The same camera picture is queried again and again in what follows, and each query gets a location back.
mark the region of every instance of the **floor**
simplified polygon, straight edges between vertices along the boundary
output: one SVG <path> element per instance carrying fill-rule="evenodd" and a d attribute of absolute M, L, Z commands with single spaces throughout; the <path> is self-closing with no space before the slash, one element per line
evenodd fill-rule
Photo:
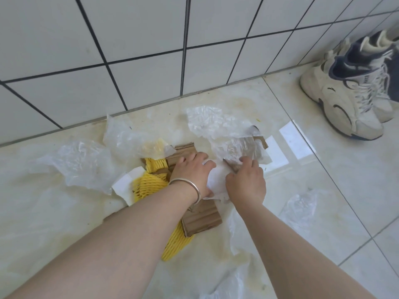
<path fill-rule="evenodd" d="M 399 119 L 384 124 L 383 137 L 375 141 L 342 137 L 298 86 L 308 67 L 124 115 L 138 130 L 172 145 L 194 141 L 211 157 L 209 142 L 189 131 L 186 108 L 213 105 L 251 120 L 267 138 L 272 159 L 264 205 L 279 216 L 291 198 L 314 195 L 315 212 L 297 232 L 378 299 L 397 298 Z M 124 206 L 114 193 L 67 187 L 60 174 L 28 172 L 29 160 L 69 140 L 101 143 L 105 126 L 100 121 L 0 149 L 0 298 Z M 276 298 L 242 220 L 231 204 L 218 208 L 223 224 L 160 262 L 144 298 L 225 298 L 226 291 L 237 298 Z"/>

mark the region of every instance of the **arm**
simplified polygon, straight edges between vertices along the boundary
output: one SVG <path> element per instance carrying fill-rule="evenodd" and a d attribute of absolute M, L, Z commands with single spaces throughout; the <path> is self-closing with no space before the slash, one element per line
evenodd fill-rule
<path fill-rule="evenodd" d="M 212 161 L 205 153 L 181 158 L 171 176 L 186 178 L 202 197 Z M 197 200 L 195 189 L 177 181 L 125 208 L 82 239 L 12 293 L 8 299 L 141 298 L 155 267 L 188 207 Z"/>
<path fill-rule="evenodd" d="M 278 298 L 375 299 L 358 282 L 262 205 L 266 195 L 257 161 L 226 177 L 227 192 L 262 258 Z"/>

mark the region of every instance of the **tiled wall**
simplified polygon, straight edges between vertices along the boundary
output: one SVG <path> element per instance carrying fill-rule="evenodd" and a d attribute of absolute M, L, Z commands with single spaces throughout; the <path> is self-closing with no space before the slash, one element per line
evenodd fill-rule
<path fill-rule="evenodd" d="M 318 59 L 399 0 L 0 0 L 0 143 Z"/>

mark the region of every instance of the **bracelet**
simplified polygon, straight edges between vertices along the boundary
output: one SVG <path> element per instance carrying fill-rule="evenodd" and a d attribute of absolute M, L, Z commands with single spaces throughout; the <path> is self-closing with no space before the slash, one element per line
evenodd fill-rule
<path fill-rule="evenodd" d="M 192 185 L 193 188 L 197 191 L 197 194 L 198 194 L 197 201 L 196 201 L 195 203 L 193 203 L 193 204 L 190 206 L 190 208 L 192 208 L 192 207 L 195 206 L 197 203 L 199 203 L 199 201 L 201 200 L 201 192 L 198 190 L 197 186 L 196 186 L 192 181 L 189 181 L 188 179 L 185 179 L 185 178 L 174 178 L 174 179 L 172 179 L 167 185 L 170 185 L 172 182 L 175 182 L 175 181 L 184 181 L 184 182 L 186 182 L 186 183 Z"/>

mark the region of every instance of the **hand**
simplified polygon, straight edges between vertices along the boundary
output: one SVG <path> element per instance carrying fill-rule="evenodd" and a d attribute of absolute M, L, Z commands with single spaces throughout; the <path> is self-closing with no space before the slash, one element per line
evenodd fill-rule
<path fill-rule="evenodd" d="M 192 153 L 187 158 L 181 157 L 176 163 L 176 166 L 172 172 L 170 180 L 174 178 L 185 178 L 193 182 L 198 190 L 201 192 L 201 198 L 213 197 L 213 192 L 207 188 L 206 184 L 208 182 L 209 172 L 216 168 L 216 164 L 213 161 L 207 161 L 204 165 L 202 164 L 204 160 L 208 158 L 208 155 L 204 152 L 199 152 L 197 154 Z M 197 200 L 196 190 L 188 183 L 184 181 L 176 181 L 173 184 L 185 184 L 189 186 L 192 191 L 195 192 L 195 198 Z"/>
<path fill-rule="evenodd" d="M 226 176 L 227 193 L 237 210 L 248 204 L 261 205 L 266 195 L 266 182 L 258 161 L 248 156 L 240 160 L 243 165 L 238 173 Z"/>

